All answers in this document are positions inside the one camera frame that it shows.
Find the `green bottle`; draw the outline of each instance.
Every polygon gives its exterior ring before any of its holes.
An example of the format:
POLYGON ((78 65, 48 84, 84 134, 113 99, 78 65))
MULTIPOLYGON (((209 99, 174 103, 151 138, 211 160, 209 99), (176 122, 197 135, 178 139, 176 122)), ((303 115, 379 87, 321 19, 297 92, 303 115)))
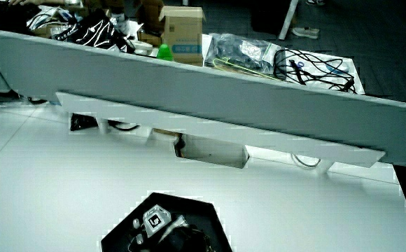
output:
POLYGON ((170 51, 170 48, 167 44, 162 44, 160 46, 160 49, 158 50, 158 54, 156 57, 161 60, 174 61, 172 52, 170 51))

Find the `white sneaker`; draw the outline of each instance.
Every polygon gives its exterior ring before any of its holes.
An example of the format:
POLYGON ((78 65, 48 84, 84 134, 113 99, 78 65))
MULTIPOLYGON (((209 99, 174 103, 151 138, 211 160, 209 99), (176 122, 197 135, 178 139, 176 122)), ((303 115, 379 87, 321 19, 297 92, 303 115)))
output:
POLYGON ((323 6, 325 2, 324 0, 307 0, 306 4, 311 6, 323 6))
POLYGON ((303 36, 311 39, 317 39, 320 34, 319 29, 309 27, 296 27, 292 29, 292 33, 296 36, 303 36))

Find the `blue label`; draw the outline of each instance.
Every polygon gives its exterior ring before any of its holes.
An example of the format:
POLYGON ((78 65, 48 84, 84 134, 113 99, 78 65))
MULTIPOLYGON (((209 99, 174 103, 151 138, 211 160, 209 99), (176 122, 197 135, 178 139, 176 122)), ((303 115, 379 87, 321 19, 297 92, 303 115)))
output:
POLYGON ((202 53, 201 45, 173 45, 173 53, 202 53))

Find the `cardboard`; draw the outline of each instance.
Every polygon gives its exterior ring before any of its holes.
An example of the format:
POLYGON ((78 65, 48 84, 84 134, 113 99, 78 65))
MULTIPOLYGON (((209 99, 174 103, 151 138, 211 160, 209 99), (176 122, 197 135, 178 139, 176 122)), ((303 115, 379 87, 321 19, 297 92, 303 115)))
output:
POLYGON ((124 0, 86 0, 85 7, 93 12, 97 9, 109 9, 112 13, 124 13, 124 0))
POLYGON ((160 12, 164 4, 161 0, 135 0, 133 3, 136 11, 138 24, 143 23, 143 28, 149 34, 158 36, 164 31, 164 22, 159 20, 160 12))
POLYGON ((32 30, 32 33, 34 33, 35 36, 50 39, 50 37, 52 35, 50 33, 50 28, 62 27, 62 26, 63 26, 62 24, 47 24, 45 27, 36 28, 36 29, 32 30))
POLYGON ((174 61, 201 67, 202 27, 205 19, 202 8, 164 6, 159 20, 164 21, 162 42, 172 51, 174 61))
POLYGON ((162 44, 161 37, 147 34, 142 30, 138 31, 138 40, 151 44, 154 47, 160 47, 162 44))

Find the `dark floor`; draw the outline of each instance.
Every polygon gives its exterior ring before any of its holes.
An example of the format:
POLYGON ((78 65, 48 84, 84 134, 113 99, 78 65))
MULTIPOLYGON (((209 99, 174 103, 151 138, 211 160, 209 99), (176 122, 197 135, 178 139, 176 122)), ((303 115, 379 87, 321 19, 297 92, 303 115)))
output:
MULTIPOLYGON (((133 0, 126 0, 126 14, 134 17, 133 0)), ((179 6, 181 0, 163 0, 179 6)), ((325 6, 308 6, 300 0, 297 7, 299 27, 319 28, 319 39, 287 34, 256 32, 251 27, 251 7, 262 4, 276 10, 276 1, 194 0, 206 15, 203 32, 231 33, 249 39, 266 40, 292 49, 350 57, 358 70, 367 95, 406 102, 406 1, 399 0, 326 0, 325 6)))

